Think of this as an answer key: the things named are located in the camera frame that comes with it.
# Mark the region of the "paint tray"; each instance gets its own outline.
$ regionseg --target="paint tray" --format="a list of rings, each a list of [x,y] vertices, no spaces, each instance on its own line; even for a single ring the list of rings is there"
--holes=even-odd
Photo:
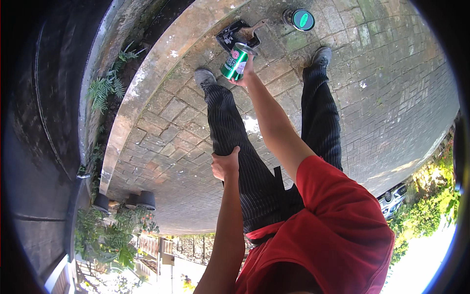
[[[248,45],[251,48],[256,48],[259,46],[261,43],[256,35],[254,34],[255,37],[251,38],[250,40],[245,40],[245,39],[238,39],[237,35],[235,34],[238,32],[241,28],[247,27],[249,28],[250,25],[248,25],[244,20],[237,20],[236,22],[228,25],[226,28],[224,28],[222,31],[220,31],[216,36],[215,39],[217,42],[224,48],[225,51],[230,53],[232,51],[232,48],[234,47],[235,43],[240,42],[243,44]]]

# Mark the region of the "green can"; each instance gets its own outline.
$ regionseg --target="green can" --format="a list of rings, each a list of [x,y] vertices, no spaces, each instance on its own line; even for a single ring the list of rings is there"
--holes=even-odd
[[[255,50],[243,43],[235,43],[227,61],[221,66],[220,71],[227,79],[239,80],[243,77],[243,70],[248,61],[248,53],[257,56]]]

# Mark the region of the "brick pavement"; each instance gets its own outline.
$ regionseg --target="brick pavement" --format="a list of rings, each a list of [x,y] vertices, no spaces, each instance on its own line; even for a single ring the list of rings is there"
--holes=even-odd
[[[212,176],[212,142],[204,94],[192,79],[204,66],[232,89],[247,132],[266,165],[279,165],[256,125],[251,100],[221,77],[227,54],[213,36],[236,19],[268,17],[257,31],[255,70],[300,132],[301,69],[320,46],[333,49],[329,87],[340,112],[344,172],[379,196],[409,176],[437,147],[458,110],[444,53],[405,0],[251,0],[216,25],[175,66],[127,139],[108,196],[156,193],[162,233],[215,230],[222,185]],[[284,8],[302,7],[316,20],[310,32],[280,22]],[[284,185],[292,180],[283,170]]]

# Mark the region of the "flower pot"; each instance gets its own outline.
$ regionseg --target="flower pot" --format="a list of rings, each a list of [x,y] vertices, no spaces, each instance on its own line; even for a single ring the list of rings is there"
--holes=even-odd
[[[101,212],[108,213],[110,200],[105,195],[98,193],[93,201],[93,207]]]
[[[137,207],[137,198],[139,195],[130,194],[129,198],[125,201],[125,206],[129,209],[135,209]]]
[[[142,191],[137,198],[137,206],[147,210],[155,210],[155,194],[150,191]]]

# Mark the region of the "green lid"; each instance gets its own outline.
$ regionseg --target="green lid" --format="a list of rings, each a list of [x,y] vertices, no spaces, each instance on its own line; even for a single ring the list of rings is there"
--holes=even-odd
[[[313,15],[304,9],[299,9],[294,12],[292,19],[294,21],[295,28],[300,31],[309,31],[315,25]]]

